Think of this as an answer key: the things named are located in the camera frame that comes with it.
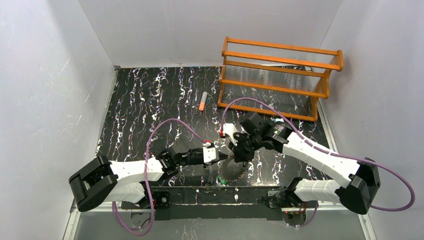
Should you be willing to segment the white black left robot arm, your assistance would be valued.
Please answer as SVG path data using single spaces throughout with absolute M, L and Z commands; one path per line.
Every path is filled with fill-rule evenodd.
M 77 209 L 88 212 L 105 202 L 139 204 L 147 198 L 147 182 L 170 179 L 180 166 L 209 166 L 228 158 L 210 142 L 200 148 L 171 146 L 148 160 L 120 162 L 98 156 L 68 182 Z

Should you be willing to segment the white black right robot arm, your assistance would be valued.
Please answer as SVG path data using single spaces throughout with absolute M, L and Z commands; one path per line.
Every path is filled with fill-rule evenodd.
M 342 204 L 348 210 L 365 215 L 381 186 L 377 166 L 367 158 L 365 162 L 335 156 L 335 153 L 297 134 L 285 121 L 266 121 L 258 113 L 250 112 L 240 122 L 245 132 L 233 123 L 222 126 L 221 135 L 229 137 L 228 147 L 234 161 L 250 162 L 261 148 L 294 157 L 330 177 L 329 180 L 308 180 L 295 177 L 282 191 L 263 200 L 273 206 L 299 206 L 311 201 Z

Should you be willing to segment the green headed key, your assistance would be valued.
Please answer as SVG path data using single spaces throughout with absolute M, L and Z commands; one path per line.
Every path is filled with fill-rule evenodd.
M 216 183 L 217 184 L 220 184 L 220 185 L 226 185 L 227 184 L 227 181 L 219 175 L 217 177 Z

